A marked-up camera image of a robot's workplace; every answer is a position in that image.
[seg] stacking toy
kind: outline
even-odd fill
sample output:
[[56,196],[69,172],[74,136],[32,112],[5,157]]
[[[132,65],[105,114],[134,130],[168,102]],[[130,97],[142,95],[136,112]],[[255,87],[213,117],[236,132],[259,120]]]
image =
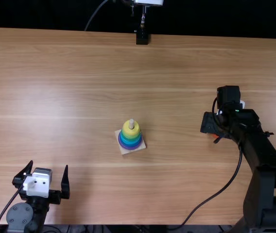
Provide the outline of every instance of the stacking toy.
[[126,121],[121,130],[115,131],[115,136],[122,155],[146,148],[140,127],[134,119]]

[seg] black background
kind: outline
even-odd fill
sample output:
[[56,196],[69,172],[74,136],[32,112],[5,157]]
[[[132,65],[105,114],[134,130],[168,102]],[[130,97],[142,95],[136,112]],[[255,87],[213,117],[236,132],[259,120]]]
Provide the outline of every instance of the black background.
[[[0,27],[82,31],[101,0],[0,0]],[[133,33],[141,7],[104,5],[89,31]],[[151,7],[147,29],[156,34],[276,38],[276,0],[164,0]]]

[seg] floor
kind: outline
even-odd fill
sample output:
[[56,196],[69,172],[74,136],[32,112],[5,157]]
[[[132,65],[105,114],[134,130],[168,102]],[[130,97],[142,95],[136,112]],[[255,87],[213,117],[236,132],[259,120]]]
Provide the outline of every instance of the floor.
[[[0,227],[0,233],[6,232],[5,225]],[[149,226],[140,230],[141,233],[148,233]],[[173,231],[174,233],[221,233],[222,230],[229,230],[228,225],[188,225],[184,226],[179,230]],[[105,225],[45,225],[43,233],[111,233]]]

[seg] yellow ring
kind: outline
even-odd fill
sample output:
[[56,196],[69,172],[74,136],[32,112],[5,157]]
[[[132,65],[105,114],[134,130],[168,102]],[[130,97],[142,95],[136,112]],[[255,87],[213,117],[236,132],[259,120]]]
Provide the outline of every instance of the yellow ring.
[[122,131],[125,135],[128,136],[137,136],[140,132],[140,128],[139,125],[136,121],[134,121],[134,128],[131,130],[129,128],[129,120],[127,120],[124,124],[123,124],[123,128]]

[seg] metal bracket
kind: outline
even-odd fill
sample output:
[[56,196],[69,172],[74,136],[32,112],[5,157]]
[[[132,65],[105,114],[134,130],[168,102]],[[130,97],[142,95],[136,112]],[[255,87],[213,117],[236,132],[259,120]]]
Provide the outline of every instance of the metal bracket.
[[13,205],[6,215],[7,233],[23,233],[25,226],[33,217],[31,205],[21,202]]

